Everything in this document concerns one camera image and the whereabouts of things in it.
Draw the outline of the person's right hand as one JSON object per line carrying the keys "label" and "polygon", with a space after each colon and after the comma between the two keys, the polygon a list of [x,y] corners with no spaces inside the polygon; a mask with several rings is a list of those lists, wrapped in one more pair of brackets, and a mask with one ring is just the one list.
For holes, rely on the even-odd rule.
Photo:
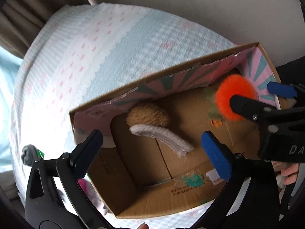
{"label": "person's right hand", "polygon": [[299,171],[298,163],[272,161],[272,166],[277,173],[276,180],[278,186],[290,185],[296,182]]}

